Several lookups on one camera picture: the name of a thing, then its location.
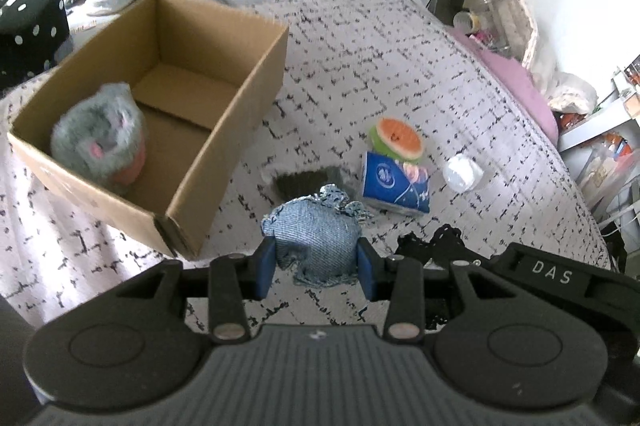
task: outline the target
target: patterned bedsheet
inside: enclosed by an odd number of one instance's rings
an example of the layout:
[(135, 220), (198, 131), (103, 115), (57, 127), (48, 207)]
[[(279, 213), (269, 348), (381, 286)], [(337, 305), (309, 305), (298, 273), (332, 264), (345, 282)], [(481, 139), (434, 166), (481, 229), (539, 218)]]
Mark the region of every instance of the patterned bedsheet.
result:
[[(364, 235), (381, 252), (400, 234), (431, 238), (444, 223), (467, 247), (490, 256), (517, 241), (608, 267), (606, 247), (558, 153), (511, 95), (412, 0), (277, 0), (256, 6), (290, 24), (284, 87), (253, 135), (229, 183), (201, 252), (250, 251), (260, 219), (277, 204), (262, 173), (270, 165), (359, 169), (367, 132), (382, 114), (404, 117), (426, 144), (431, 213), (377, 213)], [(0, 101), (0, 293), (41, 324), (161, 260), (116, 229), (48, 193), (12, 154), (12, 117), (38, 77)], [(485, 177), (455, 194), (440, 169), (464, 151)], [(206, 302), (193, 300), (188, 323), (206, 328)], [(382, 324), (385, 305), (359, 286), (308, 289), (277, 271), (268, 298), (247, 302), (262, 323)]]

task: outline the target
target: shelf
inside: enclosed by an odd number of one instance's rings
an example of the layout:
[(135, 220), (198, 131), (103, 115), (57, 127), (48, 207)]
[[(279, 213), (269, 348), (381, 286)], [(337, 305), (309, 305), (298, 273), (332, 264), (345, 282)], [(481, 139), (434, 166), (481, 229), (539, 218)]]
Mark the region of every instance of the shelf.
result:
[(616, 99), (608, 106), (587, 117), (580, 125), (560, 134), (558, 151), (565, 151), (608, 132), (633, 118), (626, 112), (623, 100)]

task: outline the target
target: pink pillow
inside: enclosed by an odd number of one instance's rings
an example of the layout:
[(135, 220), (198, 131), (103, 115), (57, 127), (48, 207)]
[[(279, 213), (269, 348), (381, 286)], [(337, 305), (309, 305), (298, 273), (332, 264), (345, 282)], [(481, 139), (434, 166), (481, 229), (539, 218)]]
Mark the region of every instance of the pink pillow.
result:
[(546, 99), (533, 86), (529, 71), (513, 58), (503, 58), (480, 47), (462, 31), (455, 28), (447, 29), (460, 44), (471, 51), (500, 80), (502, 85), (529, 114), (529, 117), (538, 124), (549, 141), (554, 146), (558, 146), (558, 123), (556, 123), (554, 113), (546, 104)]

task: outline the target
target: bed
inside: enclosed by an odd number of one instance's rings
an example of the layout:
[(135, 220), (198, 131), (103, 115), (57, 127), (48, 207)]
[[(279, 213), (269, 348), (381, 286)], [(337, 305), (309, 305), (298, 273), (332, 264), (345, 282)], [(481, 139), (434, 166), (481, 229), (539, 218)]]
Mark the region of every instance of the bed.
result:
[[(441, 225), (491, 256), (520, 242), (609, 267), (604, 240), (555, 148), (501, 83), (436, 18), (412, 0), (276, 0), (254, 9), (290, 24), (284, 86), (255, 131), (212, 223), (201, 260), (252, 251), (260, 220), (277, 204), (266, 169), (345, 165), (357, 171), (367, 132), (383, 114), (404, 117), (426, 145), (431, 213), (377, 212), (364, 236), (381, 253), (399, 235), (430, 239)], [(96, 221), (44, 186), (12, 154), (12, 117), (47, 77), (0, 101), (0, 293), (38, 326), (162, 256)], [(485, 170), (478, 188), (456, 194), (440, 169), (465, 152)], [(247, 302), (254, 330), (284, 324), (381, 325), (383, 303), (358, 285), (296, 286), (276, 271), (268, 297)], [(190, 301), (187, 323), (206, 330), (206, 302)]]

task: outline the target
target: pink ear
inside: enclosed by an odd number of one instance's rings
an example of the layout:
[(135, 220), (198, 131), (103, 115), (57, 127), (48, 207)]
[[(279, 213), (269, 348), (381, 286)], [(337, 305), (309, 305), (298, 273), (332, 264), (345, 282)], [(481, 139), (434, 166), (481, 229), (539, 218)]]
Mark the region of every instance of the pink ear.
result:
[(91, 151), (91, 155), (96, 157), (97, 159), (102, 159), (104, 157), (102, 147), (98, 145), (98, 143), (95, 143), (95, 141), (91, 144), (89, 150)]

